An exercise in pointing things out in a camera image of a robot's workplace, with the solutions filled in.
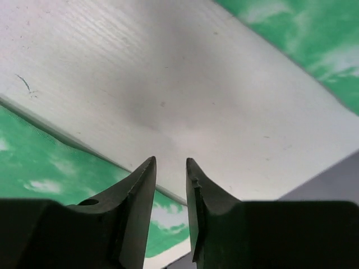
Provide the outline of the green tie-dye trousers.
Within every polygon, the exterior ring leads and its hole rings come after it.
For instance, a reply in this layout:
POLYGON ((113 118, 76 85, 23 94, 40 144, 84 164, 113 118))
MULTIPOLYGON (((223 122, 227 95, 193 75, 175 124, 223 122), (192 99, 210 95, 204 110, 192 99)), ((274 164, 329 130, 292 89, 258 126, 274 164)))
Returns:
POLYGON ((272 200, 358 150, 357 1, 2 1, 1 193, 71 203, 158 160, 146 256, 189 250, 185 160, 272 200))

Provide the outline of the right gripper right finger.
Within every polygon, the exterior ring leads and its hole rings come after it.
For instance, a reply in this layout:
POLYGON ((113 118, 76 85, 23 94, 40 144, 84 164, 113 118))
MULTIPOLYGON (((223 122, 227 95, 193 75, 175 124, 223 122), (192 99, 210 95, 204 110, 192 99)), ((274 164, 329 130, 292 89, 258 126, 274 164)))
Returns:
POLYGON ((357 268, 358 205, 241 201, 186 160, 192 260, 198 268, 357 268))

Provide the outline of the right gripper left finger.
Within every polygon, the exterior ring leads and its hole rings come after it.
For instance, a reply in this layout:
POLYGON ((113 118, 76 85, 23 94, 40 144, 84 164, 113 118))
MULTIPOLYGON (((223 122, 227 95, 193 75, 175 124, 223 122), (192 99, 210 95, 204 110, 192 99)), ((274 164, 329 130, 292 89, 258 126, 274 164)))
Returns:
POLYGON ((1 199, 1 267, 142 268, 155 185, 150 157, 76 205, 1 199))

